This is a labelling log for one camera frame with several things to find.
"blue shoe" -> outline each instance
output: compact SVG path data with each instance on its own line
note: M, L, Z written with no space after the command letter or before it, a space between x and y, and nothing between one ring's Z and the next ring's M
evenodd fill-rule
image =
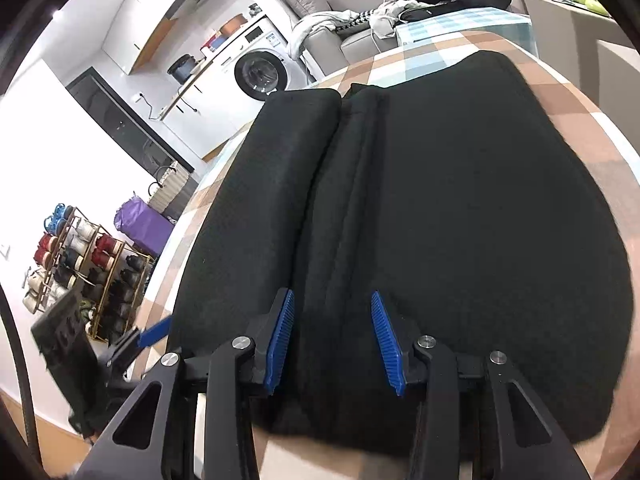
M65 220L69 220L75 209L75 207L71 205L64 205L61 202L53 210L53 218L63 218Z
M44 229L52 236L60 236L65 225L66 220L64 218L56 218L51 215L44 219Z

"power cord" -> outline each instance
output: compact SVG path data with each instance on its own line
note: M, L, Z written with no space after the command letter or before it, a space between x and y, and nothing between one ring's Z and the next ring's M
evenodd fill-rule
M152 107L151 103L149 101L146 100L145 95L140 92L140 97L142 98L142 100L149 106L149 117L147 118L149 121L158 121L160 119L160 115L158 115L157 117L152 117L151 114L154 111L154 108Z

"white wall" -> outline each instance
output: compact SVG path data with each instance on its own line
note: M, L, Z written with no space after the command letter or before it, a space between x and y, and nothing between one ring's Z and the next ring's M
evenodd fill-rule
M65 80L101 46L123 0L69 0L62 19L50 22L18 68L14 80L39 59Z
M152 62L163 72L183 54L191 54L196 59L204 56L202 45L209 40L222 25L237 14L249 17L249 5L253 0L204 0L193 14L177 20L166 35Z
M193 166L196 173L194 178L199 181L206 172L206 163L193 153L162 121L149 119L149 106L144 100L140 100L137 103L131 101L133 94L142 92L153 107L152 117L157 117L160 109L168 104L172 96L178 91L178 86L180 86L178 82L169 76L166 70L161 72L152 62L147 63L136 72L126 75L103 50L98 50L89 60L87 66L78 70L74 77L80 75L90 66L96 69L108 85L127 102L142 120L153 128L164 142Z
M69 429L66 400L31 337L36 317L22 305L24 272L36 265L32 258L42 221L58 202L80 207L114 232L117 209L134 192L146 196L152 178L82 110L42 60L0 100L0 132L5 204L0 245L11 246L9 259L0 258L0 283L24 348L36 412ZM14 362L0 327L0 388L19 399Z

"black cable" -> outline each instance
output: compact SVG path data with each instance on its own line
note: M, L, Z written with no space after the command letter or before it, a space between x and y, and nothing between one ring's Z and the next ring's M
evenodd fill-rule
M144 94L142 94L142 93L141 93L141 94L140 94L140 97L142 97L142 100L143 100L143 101L144 101L144 102L149 106L149 117L148 117L148 119L149 119L150 121L157 121L157 120L160 118L160 116L158 116L158 117L152 117L152 116L151 116L151 114L152 114L152 113L153 113L153 111L154 111L154 108L152 107L151 103L150 103L149 101L147 101L147 100L146 100L146 97L144 96Z
M9 340L11 353L14 355L15 372L18 375L18 387L20 388L20 401L22 402L22 416L24 417L24 431L27 436L27 446L38 464L42 465L27 362L24 359L24 351L22 350L18 329L15 326L14 315L11 312L11 307L6 299L2 285L0 285L0 317L2 317L2 323L6 330L6 337Z

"plaid fabric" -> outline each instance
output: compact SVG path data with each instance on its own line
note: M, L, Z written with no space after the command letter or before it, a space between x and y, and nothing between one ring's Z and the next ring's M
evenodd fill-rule
M399 47L331 74L313 85L344 95L354 82L391 86L453 65L478 50L509 57L530 85L562 138L600 186L625 243L634 290L640 290L640 156L587 97L554 69L495 34L454 32ZM203 179L158 259L137 319L150 326L174 308L182 273L193 243L250 124L229 140L218 163ZM635 294L640 312L640 294ZM136 361L134 376L155 364L166 340ZM631 328L627 359L607 425L576 449L592 478L609 480L640 440L640 320ZM260 478L404 478L404 461L336 449L305 438L269 436L254 430Z
M396 38L399 46L407 46L450 32L472 29L493 32L513 41L534 56L538 55L529 17L493 7L458 10L420 22L403 23L396 27Z

